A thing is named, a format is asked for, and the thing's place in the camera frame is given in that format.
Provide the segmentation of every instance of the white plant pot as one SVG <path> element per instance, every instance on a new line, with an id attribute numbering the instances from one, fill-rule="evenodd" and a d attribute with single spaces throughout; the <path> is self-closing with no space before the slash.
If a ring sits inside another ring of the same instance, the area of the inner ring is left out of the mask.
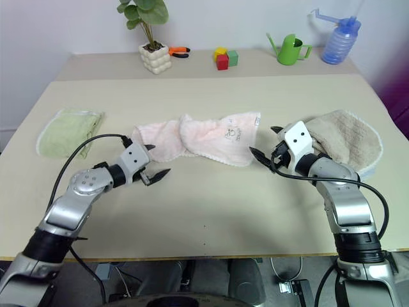
<path id="1" fill-rule="evenodd" d="M 159 50 L 149 52 L 144 48 L 146 45 L 147 43 L 140 45 L 138 48 L 146 69 L 157 75 L 172 66 L 171 56 L 169 55 L 169 48 L 167 46 L 164 45 Z"/>

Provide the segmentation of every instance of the green leaf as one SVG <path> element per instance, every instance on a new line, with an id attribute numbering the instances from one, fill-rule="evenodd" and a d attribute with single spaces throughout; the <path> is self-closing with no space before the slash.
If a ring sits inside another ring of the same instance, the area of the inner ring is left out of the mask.
<path id="1" fill-rule="evenodd" d="M 118 11 L 119 14 L 122 14 L 125 11 L 125 8 L 127 7 L 127 4 L 120 4 L 118 5 L 118 7 L 116 8 L 116 10 Z"/>
<path id="2" fill-rule="evenodd" d="M 138 7 L 137 9 L 139 16 L 147 24 L 164 24 L 169 19 L 165 2 L 163 2 L 163 0 L 155 1 L 156 1 L 155 7 L 151 10 L 146 11 Z"/>
<path id="3" fill-rule="evenodd" d="M 156 0 L 134 0 L 136 5 L 144 11 L 153 9 L 156 4 Z"/>
<path id="4" fill-rule="evenodd" d="M 142 19 L 137 19 L 137 20 L 128 20 L 127 21 L 127 28 L 129 30 L 135 29 L 135 27 L 138 25 L 138 23 L 140 23 L 142 21 Z"/>
<path id="5" fill-rule="evenodd" d="M 137 20 L 139 18 L 138 9 L 136 5 L 128 5 L 125 8 L 125 17 L 128 20 Z"/>

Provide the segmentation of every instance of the green watering can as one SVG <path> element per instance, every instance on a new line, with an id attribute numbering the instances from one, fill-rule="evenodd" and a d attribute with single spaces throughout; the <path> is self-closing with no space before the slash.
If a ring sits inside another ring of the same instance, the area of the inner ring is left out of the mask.
<path id="1" fill-rule="evenodd" d="M 311 49 L 313 48 L 311 45 L 303 45 L 302 41 L 295 37 L 295 34 L 290 34 L 285 37 L 279 52 L 277 47 L 274 45 L 270 34 L 266 33 L 266 35 L 271 43 L 271 46 L 273 46 L 278 62 L 283 65 L 294 65 L 298 59 L 308 58 Z M 300 55 L 302 47 L 307 47 L 305 56 Z"/>

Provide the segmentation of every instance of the green block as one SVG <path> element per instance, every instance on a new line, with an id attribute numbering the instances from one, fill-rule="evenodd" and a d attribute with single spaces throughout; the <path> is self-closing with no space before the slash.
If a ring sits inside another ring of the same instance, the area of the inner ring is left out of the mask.
<path id="1" fill-rule="evenodd" d="M 228 51 L 227 53 L 229 57 L 229 67 L 230 66 L 237 66 L 238 63 L 238 54 L 235 50 Z"/>

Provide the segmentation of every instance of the blue spray bottle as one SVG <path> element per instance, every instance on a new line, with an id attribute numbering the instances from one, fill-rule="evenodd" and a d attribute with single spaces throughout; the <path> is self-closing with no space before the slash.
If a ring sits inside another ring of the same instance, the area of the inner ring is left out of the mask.
<path id="1" fill-rule="evenodd" d="M 337 19 L 329 16 L 320 15 L 320 9 L 313 10 L 315 17 L 331 22 L 338 26 L 332 32 L 321 58 L 329 64 L 340 64 L 344 61 L 353 44 L 357 40 L 360 22 L 356 16 L 350 18 Z"/>

